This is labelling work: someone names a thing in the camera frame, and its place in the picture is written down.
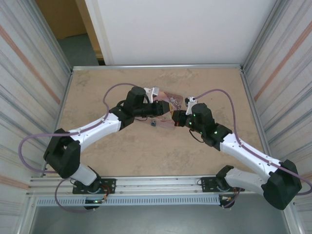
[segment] metal frame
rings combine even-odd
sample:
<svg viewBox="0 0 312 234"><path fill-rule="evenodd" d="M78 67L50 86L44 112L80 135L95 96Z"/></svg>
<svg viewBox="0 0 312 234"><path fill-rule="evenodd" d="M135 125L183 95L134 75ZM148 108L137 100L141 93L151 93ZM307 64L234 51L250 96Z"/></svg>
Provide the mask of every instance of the metal frame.
<svg viewBox="0 0 312 234"><path fill-rule="evenodd" d="M239 64L188 64L188 65L142 65L142 66L99 66L99 67L74 67L73 71L81 70L120 70L120 69L191 69L191 68L239 68ZM244 88L246 91L247 99L254 117L257 130L260 136L260 141L264 152L270 155L270 148L266 140L259 116L256 111L254 99L252 98L249 90L245 74L240 69L240 75ZM68 95L70 82L68 83L66 93L64 95L63 107ZM139 176L139 177L111 177L117 179L116 193L110 195L111 197L129 197L129 196L173 196L181 195L183 197L202 196L201 186L197 184L198 180L203 175L191 176ZM23 222L19 228L18 233L28 233L30 231L32 221L34 219L35 210L39 199L47 199L54 197L55 187L60 182L60 177L43 177L31 179L30 187L26 195L27 202L25 203ZM67 199L77 199L81 195L72 194L72 184L70 181L62 183L58 190L58 197ZM209 193L211 195L219 195L226 193ZM94 197L94 195L84 195L84 197ZM289 226L291 234L302 234L296 221L296 213L292 207L284 211L285 220Z"/></svg>
<svg viewBox="0 0 312 234"><path fill-rule="evenodd" d="M238 63L216 64L160 64L160 65L109 65L109 66L74 66L73 72L84 70L134 70L134 69L207 69L240 68Z"/></svg>

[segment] metal side panel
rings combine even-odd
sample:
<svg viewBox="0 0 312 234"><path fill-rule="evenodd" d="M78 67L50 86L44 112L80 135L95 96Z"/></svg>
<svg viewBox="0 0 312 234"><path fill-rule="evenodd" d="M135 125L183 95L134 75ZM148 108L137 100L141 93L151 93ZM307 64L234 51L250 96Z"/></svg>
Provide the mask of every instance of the metal side panel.
<svg viewBox="0 0 312 234"><path fill-rule="evenodd" d="M260 121L256 106L255 106L254 98L251 95L249 85L247 83L246 73L241 72L240 75L241 75L243 85L244 85L244 88L246 91L249 106L250 106L250 109L251 109L252 114L253 114L253 119L254 119L254 122L255 122L257 130L258 130L258 134L260 137L260 141L261 141L263 151L267 155L272 155L269 144L268 144L267 137L266 137L265 132L264 132L264 128L262 126L262 123ZM285 223L287 224L287 226L289 228L290 234L304 234L303 233L304 231L303 231L302 227L300 226L300 224L301 224L300 218L298 217L297 211L294 209L292 203L290 203L286 207L286 209L283 210L283 218L284 218Z"/></svg>
<svg viewBox="0 0 312 234"><path fill-rule="evenodd" d="M263 43L266 39L272 34L273 30L277 25L277 21L279 19L280 14L282 13L283 9L290 3L291 0L277 0L271 13L269 14L268 19L266 20L261 32L259 33L255 43L253 44L252 49L250 50L244 64L243 64L243 71L247 71L251 64L253 63L254 59L258 55Z"/></svg>
<svg viewBox="0 0 312 234"><path fill-rule="evenodd" d="M58 114L58 117L56 119L56 123L55 123L55 127L54 127L55 131L59 128L60 120L61 120L62 115L63 115L65 103L66 103L66 100L67 100L67 96L68 96L68 92L69 92L69 88L70 88L70 85L72 83L72 80L73 80L73 72L71 73L71 75L70 75L70 77L68 79L68 83L67 83L67 86L66 86L66 89L65 89L65 93L64 93L63 99L61 100L59 114ZM46 170L46 165L47 165L47 162L45 161L41 170Z"/></svg>

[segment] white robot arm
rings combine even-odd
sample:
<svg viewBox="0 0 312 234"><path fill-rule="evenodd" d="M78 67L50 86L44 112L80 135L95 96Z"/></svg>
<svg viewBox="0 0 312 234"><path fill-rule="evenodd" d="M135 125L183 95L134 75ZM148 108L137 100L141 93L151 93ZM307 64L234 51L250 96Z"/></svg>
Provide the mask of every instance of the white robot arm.
<svg viewBox="0 0 312 234"><path fill-rule="evenodd" d="M224 167L216 175L220 190L226 191L229 187L244 188L264 196L274 207L280 210L285 209L301 190L301 182L297 177L271 164L280 165L280 167L298 174L295 164L289 160L281 162L272 158L241 139L238 142L235 133L225 126L215 123L212 112L206 104L197 103L194 97L186 98L185 102L188 107L187 111L179 110L172 113L175 126L186 126L190 132L199 133L203 143L234 156L255 172L253 174L240 171L232 166ZM258 157L244 148L256 153Z"/></svg>
<svg viewBox="0 0 312 234"><path fill-rule="evenodd" d="M153 97L156 97L158 92L157 87L143 89L135 86L129 91L125 100L109 111L106 118L103 116L68 132L58 129L55 133L78 134L52 137L43 158L62 178L70 177L81 182L91 193L97 191L99 176L90 167L80 163L80 153L99 139L132 124L135 117L156 117L169 112L169 103L153 101Z"/></svg>
<svg viewBox="0 0 312 234"><path fill-rule="evenodd" d="M81 134L52 137L44 159L62 178L73 178L82 184L85 191L95 193L100 186L100 177L90 167L80 163L80 153L102 137L127 127L134 122L135 117L155 117L169 112L169 103L153 102L153 97L158 95L158 91L156 87L152 89L133 87L127 98L109 111L107 118L101 117L81 128L68 131L81 132ZM204 103L197 103L194 97L186 98L185 101L187 111L172 112L175 126L186 126L190 131L199 133L204 143L234 156L255 172L253 174L232 166L224 167L216 175L216 183L220 191L227 191L231 187L244 188L263 195L271 205L283 210L302 186L298 178L270 164L281 165L298 174L296 166L289 160L281 162L269 157L242 140L240 143L237 142L235 134L230 129L215 123L211 110ZM66 133L66 131L59 129L56 133ZM242 145L265 158L269 163L255 157L243 149Z"/></svg>

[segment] black joint cover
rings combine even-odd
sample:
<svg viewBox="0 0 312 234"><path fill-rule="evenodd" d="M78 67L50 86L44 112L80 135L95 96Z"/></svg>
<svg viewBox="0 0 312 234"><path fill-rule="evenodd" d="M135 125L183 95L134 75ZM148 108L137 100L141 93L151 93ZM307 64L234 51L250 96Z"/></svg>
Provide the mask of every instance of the black joint cover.
<svg viewBox="0 0 312 234"><path fill-rule="evenodd" d="M185 106L186 106L186 107L189 106L189 102L190 102L190 99L186 97L186 98L185 98Z"/></svg>
<svg viewBox="0 0 312 234"><path fill-rule="evenodd" d="M55 133L67 133L62 128ZM70 136L53 136L43 155L44 160L62 177L74 174L80 164L80 144Z"/></svg>
<svg viewBox="0 0 312 234"><path fill-rule="evenodd" d="M231 129L216 123L210 131L207 131L207 137L203 140L207 145L220 151L220 143L224 141L224 137L231 133Z"/></svg>
<svg viewBox="0 0 312 234"><path fill-rule="evenodd" d="M290 160L287 159L280 164L281 167L298 174L295 164ZM261 187L264 198L275 208L283 210L301 190L302 185L297 177L277 169L274 173L270 173L268 182Z"/></svg>
<svg viewBox="0 0 312 234"><path fill-rule="evenodd" d="M192 107L195 124L214 125L215 120L211 110L205 103L198 103Z"/></svg>
<svg viewBox="0 0 312 234"><path fill-rule="evenodd" d="M121 121L120 130L124 129L135 121L135 117L125 111L122 107L116 106L112 108L109 112L113 113L115 116L118 117L118 120Z"/></svg>
<svg viewBox="0 0 312 234"><path fill-rule="evenodd" d="M175 122L176 127L184 127L187 120L186 111L173 111L172 120Z"/></svg>
<svg viewBox="0 0 312 234"><path fill-rule="evenodd" d="M222 189L222 190L227 190L230 188L230 186L228 185L228 183L225 180L225 176L226 174L233 169L234 166L230 166L230 165L226 165L225 167L223 167L216 175L216 182L218 184L218 186Z"/></svg>

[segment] purple cable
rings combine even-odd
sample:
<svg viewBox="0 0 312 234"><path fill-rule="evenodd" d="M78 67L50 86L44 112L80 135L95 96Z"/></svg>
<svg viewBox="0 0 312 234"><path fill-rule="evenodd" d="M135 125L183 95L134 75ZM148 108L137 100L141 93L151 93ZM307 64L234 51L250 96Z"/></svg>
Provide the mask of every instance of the purple cable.
<svg viewBox="0 0 312 234"><path fill-rule="evenodd" d="M92 125L92 126L86 128L86 129L82 130L80 133L84 133L84 132L86 132L86 131L89 131L89 130L91 130L91 129L94 129L94 128L98 127L100 124L102 124L102 123L105 121L105 119L107 118L108 113L109 113L109 106L108 106L108 104L105 102L105 98L106 98L106 96L108 95L108 93L109 93L113 88L115 88L115 87L117 87L117 86L120 86L120 85L131 85L131 86L136 86L136 85L130 84L130 83L119 83L119 84L115 84L114 86L112 86L111 88L109 88L109 89L106 91L106 93L105 93L105 95L104 95L104 97L103 97L103 103L104 103L104 105L106 106L106 114L105 114L105 116L104 116L104 119L101 120L101 121L99 121L98 123L96 123L96 124L94 124L94 125ZM32 170L32 171L34 171L34 172L37 172L37 173L57 173L57 172L53 172L53 171L39 170L39 169L36 169L36 168L30 166L30 165L25 161L24 156L23 156L23 154L22 154L22 150L21 150L21 149L22 149L22 147L23 147L23 144L24 144L27 140L29 140L29 139L31 139L31 138L35 138L35 137L69 137L69 136L74 136L74 135L78 135L78 134L79 134L79 132L75 132L75 133L49 133L49 134L41 133L41 134L33 134L33 135L30 135L30 136L27 136L27 137L25 137L23 140L21 140L21 142L19 143L19 158L20 158L21 162L24 164L25 167L27 167L28 169L30 169L30 170Z"/></svg>
<svg viewBox="0 0 312 234"><path fill-rule="evenodd" d="M286 168L283 168L283 167L281 167L281 166L279 166L279 165L276 165L275 163L270 163L269 160L267 160L267 159L261 157L260 155L258 155L257 153L255 153L254 151L250 150L249 148L247 148L246 146L244 146L244 145L242 144L242 142L241 142L240 139L239 139L239 136L238 136L238 133L237 133L237 129L236 129L236 115L235 115L234 104L233 104L233 101L232 101L230 95L229 95L227 92L225 92L225 91L222 90L222 89L212 89L212 90L209 90L209 91L207 91L207 92L205 92L205 93L203 93L203 94L201 94L201 95L195 97L194 99L199 99L199 98L201 98L202 96L204 96L204 95L206 95L206 94L208 94L208 93L214 92L214 91L223 92L223 93L229 98L229 100L230 100L231 107L232 107L232 112L233 112L234 134L235 134L236 140L237 140L237 142L239 143L239 145L240 145L243 149L245 149L246 151L248 151L249 153L251 153L252 155L256 156L258 159L261 159L262 161L264 161L264 162L266 162L266 163L268 163L268 164L270 164L270 165L272 165L272 166L274 166L274 167L276 167L276 168L278 168L278 169L280 169L280 170L283 170L283 171L285 171L285 172L291 174L292 176L297 177L298 179L300 179L300 180L306 182L306 183L310 186L310 189L309 189L308 191L306 191L306 192L298 193L298 194L297 194L298 196L307 195L307 194L312 193L312 183L311 183L310 181L308 181L306 178L304 178L304 177L302 177L302 176L300 176L300 175L298 175L298 174L296 174L296 173L294 173L294 172L292 172L292 171L290 171L290 170L288 170L288 169L286 169Z"/></svg>
<svg viewBox="0 0 312 234"><path fill-rule="evenodd" d="M227 207L230 206L233 202L235 202L235 200L238 198L238 195L240 194L240 191L241 191L241 190L242 190L242 189L239 188L238 193L236 194L236 196L231 200L230 203L228 203L228 204L226 204L225 206L223 206L223 208L227 208Z"/></svg>
<svg viewBox="0 0 312 234"><path fill-rule="evenodd" d="M119 83L119 84L115 84L115 85L113 85L111 88L109 88L109 89L106 91L106 93L105 93L105 95L104 95L104 97L103 97L103 103L104 103L104 105L106 106L106 114L105 114L103 120L101 120L101 121L99 121L98 123L96 123L96 124L94 124L94 125L92 125L92 126L86 128L86 129L82 130L80 133L84 133L84 132L89 131L89 130L91 130L91 129L93 129L93 128L96 128L96 127L98 127L100 124L102 124L102 123L105 121L105 119L107 118L107 116L108 116L108 114L109 114L109 106L108 106L108 104L105 102L105 99L106 99L108 93L109 93L113 88L115 88L115 87L117 87L117 86L120 86L120 85L131 85L131 86L136 86L135 84L131 84L131 83ZM38 173L57 173L57 172L52 172L52 171L39 170L39 169L36 169L36 168L33 168L32 166L30 166L30 165L25 161L24 156L23 156L22 151L21 151L21 149L22 149L22 147L23 147L23 144L24 144L27 140L29 140L29 139L31 139L31 138L35 138L35 137L68 137L68 136L74 136L74 135L77 135L77 134L79 134L79 132L75 132L75 133L51 133L51 134L44 134L44 133L42 133L42 134L33 134L33 135L30 135L30 136L27 136L27 137L25 137L25 138L19 143L19 158L20 158L21 162L24 164L25 167L27 167L28 169L30 169L30 170L32 170L32 171L34 171L34 172L38 172ZM83 213L87 213L87 212L92 211L92 210L87 210L87 211L71 210L71 209L67 209L67 208L63 207L63 206L59 203L58 198L57 198L58 189L59 189L60 185L61 185L65 180L67 180L67 179L61 180L60 183L57 185L57 187L56 187L56 189L55 189L54 198L55 198L55 202L57 203L57 205L58 205L59 207L61 207L63 210L68 211L68 212L72 212L72 213L83 214Z"/></svg>
<svg viewBox="0 0 312 234"><path fill-rule="evenodd" d="M61 207L63 210L67 211L67 212L76 213L76 214L85 214L85 213L88 213L88 212L93 211L93 210L85 210L85 211L71 210L71 209L67 209L67 208L63 207L63 206L60 204L60 202L58 201L58 197L57 197L58 189L59 189L60 185L61 185L64 181L66 181L66 180L68 180L68 179L69 179L69 178L62 179L62 180L60 181L60 183L57 185L57 188L55 189L55 192L54 192L54 199L55 199L55 202L57 203L57 205L58 205L59 207Z"/></svg>

